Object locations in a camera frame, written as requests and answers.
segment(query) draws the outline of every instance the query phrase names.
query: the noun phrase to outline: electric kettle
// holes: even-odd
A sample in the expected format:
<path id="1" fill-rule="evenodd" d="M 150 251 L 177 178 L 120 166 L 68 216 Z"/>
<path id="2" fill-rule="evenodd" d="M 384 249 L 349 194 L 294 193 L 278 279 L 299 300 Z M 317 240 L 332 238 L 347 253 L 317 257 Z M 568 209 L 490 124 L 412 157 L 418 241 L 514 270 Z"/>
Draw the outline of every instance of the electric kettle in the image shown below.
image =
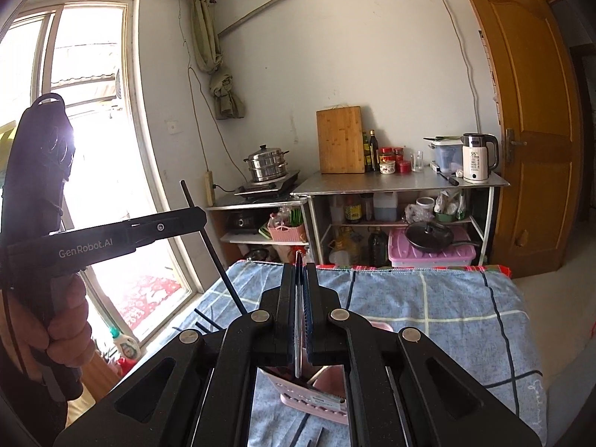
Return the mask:
<path id="1" fill-rule="evenodd" d="M 484 183 L 499 166 L 499 141 L 492 134 L 465 133 L 461 137 L 464 144 L 464 180 L 469 183 Z M 487 143 L 495 148 L 495 162 L 488 164 Z"/>

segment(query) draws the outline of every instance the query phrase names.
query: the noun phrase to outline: electrical outlet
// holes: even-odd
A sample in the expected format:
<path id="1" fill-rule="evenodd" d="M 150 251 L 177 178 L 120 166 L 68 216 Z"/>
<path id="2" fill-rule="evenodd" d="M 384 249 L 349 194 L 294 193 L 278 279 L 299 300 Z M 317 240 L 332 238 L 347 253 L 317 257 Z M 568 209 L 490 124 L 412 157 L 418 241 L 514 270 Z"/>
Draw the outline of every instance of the electrical outlet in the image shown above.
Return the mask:
<path id="1" fill-rule="evenodd" d="M 213 172 L 205 171 L 205 194 L 207 196 L 207 205 L 213 207 L 215 205 L 215 190 L 213 189 Z"/>
<path id="2" fill-rule="evenodd" d="M 168 134 L 178 134 L 183 131 L 178 126 L 178 121 L 166 121 L 166 126 L 168 127 Z"/>

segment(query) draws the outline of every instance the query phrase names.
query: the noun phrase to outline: window frame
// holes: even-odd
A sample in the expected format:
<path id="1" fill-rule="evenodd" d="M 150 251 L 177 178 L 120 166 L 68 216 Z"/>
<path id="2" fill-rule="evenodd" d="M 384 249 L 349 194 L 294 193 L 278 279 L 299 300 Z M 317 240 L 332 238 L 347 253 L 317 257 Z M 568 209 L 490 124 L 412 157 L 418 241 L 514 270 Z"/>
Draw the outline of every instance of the window frame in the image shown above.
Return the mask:
<path id="1" fill-rule="evenodd" d="M 122 25 L 122 91 L 128 98 L 123 99 L 126 105 L 126 112 L 132 118 L 135 129 L 136 142 L 141 155 L 141 162 L 144 168 L 145 179 L 147 180 L 148 192 L 152 198 L 152 213 L 167 212 L 170 210 L 166 198 L 163 183 L 159 176 L 156 158 L 151 144 L 147 116 L 142 97 L 141 68 L 139 65 L 138 46 L 138 12 L 139 0 L 30 0 L 19 13 L 13 25 L 18 25 L 35 15 L 43 16 L 42 28 L 39 32 L 36 55 L 34 60 L 34 71 L 32 75 L 31 103 L 41 94 L 51 92 L 51 73 L 53 65 L 54 47 L 60 17 L 67 6 L 109 6 L 115 5 L 123 8 Z M 66 200 L 63 201 L 63 227 L 64 229 L 74 228 Z M 180 237 L 168 239 L 172 253 L 172 262 L 177 269 L 177 275 L 183 282 L 182 286 L 188 288 L 190 294 L 179 304 L 166 318 L 162 319 L 148 335 L 141 341 L 141 346 L 151 342 L 162 328 L 190 301 L 205 291 L 201 286 L 199 278 L 194 270 L 189 254 Z M 120 313 L 118 313 L 110 298 L 102 291 L 97 277 L 90 267 L 82 272 L 83 280 L 87 286 L 90 301 L 103 318 L 107 325 L 114 325 L 120 331 L 137 339 L 129 325 L 126 324 Z"/>

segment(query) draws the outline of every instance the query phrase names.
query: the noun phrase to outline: red jar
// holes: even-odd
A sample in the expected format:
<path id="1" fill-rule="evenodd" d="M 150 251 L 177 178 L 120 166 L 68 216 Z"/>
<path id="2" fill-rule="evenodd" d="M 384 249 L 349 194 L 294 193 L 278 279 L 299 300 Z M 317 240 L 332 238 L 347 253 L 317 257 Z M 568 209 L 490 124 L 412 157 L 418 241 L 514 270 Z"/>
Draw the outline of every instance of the red jar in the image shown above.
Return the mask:
<path id="1" fill-rule="evenodd" d="M 395 153 L 396 161 L 403 161 L 403 148 L 394 148 L 393 152 Z"/>
<path id="2" fill-rule="evenodd" d="M 412 163 L 410 161 L 398 161 L 397 164 L 399 165 L 399 172 L 400 173 L 409 173 L 412 171 Z"/>

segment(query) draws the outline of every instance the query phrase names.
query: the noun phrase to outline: power strip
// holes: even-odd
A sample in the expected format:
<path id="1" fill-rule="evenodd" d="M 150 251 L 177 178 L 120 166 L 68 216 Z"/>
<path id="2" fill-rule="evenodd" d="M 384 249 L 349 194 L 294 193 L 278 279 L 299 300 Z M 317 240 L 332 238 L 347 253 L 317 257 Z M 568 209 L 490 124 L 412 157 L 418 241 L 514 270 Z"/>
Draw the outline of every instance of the power strip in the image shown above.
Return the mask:
<path id="1" fill-rule="evenodd" d="M 213 186 L 213 172 L 205 171 L 203 177 L 205 178 L 205 195 L 207 197 L 207 205 L 213 207 L 215 205 L 215 187 Z"/>

